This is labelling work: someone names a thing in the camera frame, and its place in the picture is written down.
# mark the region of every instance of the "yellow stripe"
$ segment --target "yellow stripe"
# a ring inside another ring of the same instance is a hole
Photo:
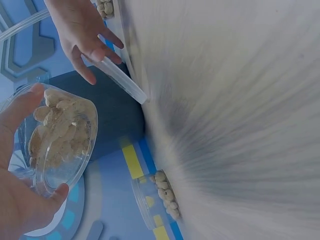
[[[142,168],[140,166],[135,148],[133,145],[126,146],[122,148],[122,152],[128,165],[132,179],[140,178],[144,175]]]
[[[155,235],[156,240],[170,240],[166,228],[164,226],[153,229],[153,234]]]
[[[133,145],[129,145],[122,148],[124,159],[130,171],[132,179],[140,178],[144,175],[140,166],[135,148]],[[153,230],[156,240],[170,240],[166,228],[164,226],[157,227]]]

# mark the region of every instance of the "plastic lid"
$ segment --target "plastic lid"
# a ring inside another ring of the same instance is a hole
[[[103,61],[94,62],[94,65],[114,80],[132,98],[141,105],[147,100],[147,95],[138,85],[117,67],[109,58],[104,57]]]
[[[144,194],[141,192],[139,179],[138,178],[133,179],[131,184],[132,184],[132,189],[133,189],[136,203],[139,206],[139,210],[140,210],[140,213],[142,215],[142,218],[144,220],[146,227],[149,230],[153,230],[153,229],[157,228],[157,226],[153,220],[153,217],[150,215],[150,213],[148,211],[148,203],[146,201],[146,198],[144,197]]]

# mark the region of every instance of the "finger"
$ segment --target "finger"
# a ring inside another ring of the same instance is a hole
[[[88,58],[95,62],[100,62],[104,59],[105,53],[100,47],[100,43],[97,41],[98,38],[92,40],[87,36],[79,36],[80,41],[77,41],[76,46],[79,51],[86,55]]]
[[[125,46],[109,28],[107,28],[105,25],[103,25],[101,29],[101,35],[106,39],[112,42],[114,45],[116,45],[118,48],[123,49]]]
[[[65,183],[61,184],[51,195],[51,197],[44,199],[43,207],[46,212],[53,216],[61,208],[64,201],[67,199],[69,193],[69,186]]]
[[[87,68],[83,59],[81,58],[81,52],[76,49],[70,59],[74,69],[91,85],[97,83],[95,75]]]
[[[109,47],[107,47],[103,42],[101,42],[101,48],[104,51],[104,55],[108,57],[115,64],[121,64],[122,59],[119,57],[114,51],[112,51]]]
[[[15,98],[13,102],[0,113],[0,125],[9,129],[13,134],[20,123],[29,116],[40,104],[44,97],[44,86],[36,83],[29,92]]]

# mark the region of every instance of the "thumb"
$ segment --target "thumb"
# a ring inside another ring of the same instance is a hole
[[[67,199],[68,193],[69,186],[66,183],[61,184],[51,197],[43,199],[43,212],[48,214],[49,218],[52,218]]]
[[[44,86],[36,83],[29,92],[18,96],[0,113],[0,125],[7,127],[13,134],[25,117],[30,115],[44,97]]]

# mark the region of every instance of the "transparent cup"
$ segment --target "transparent cup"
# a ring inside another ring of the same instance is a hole
[[[71,190],[84,173],[96,142],[98,113],[90,100],[52,85],[42,85],[46,92],[49,90],[59,95],[58,102],[66,100],[65,103],[81,103],[83,106],[77,111],[71,111],[71,108],[65,110],[51,106],[50,111],[53,108],[59,110],[57,118],[51,118],[54,119],[52,124],[49,124],[48,118],[44,122],[36,120],[32,113],[22,121],[14,134],[13,154],[8,170],[23,180],[37,194],[49,197],[63,183],[68,184]],[[18,96],[27,93],[32,86],[32,84],[27,84],[19,88],[6,101],[1,112]],[[46,106],[45,98],[39,105],[39,107],[42,106]],[[72,128],[73,137],[71,137],[72,134],[66,137],[67,133],[62,130],[62,126],[67,126],[65,129],[68,131]],[[30,146],[30,139],[33,138],[36,128],[47,130],[39,143],[43,151],[40,151],[41,153],[37,156],[33,152],[32,145]]]
[[[167,213],[164,201],[159,197],[154,175],[147,174],[133,179],[132,189],[141,216],[149,230],[167,226],[175,220]]]

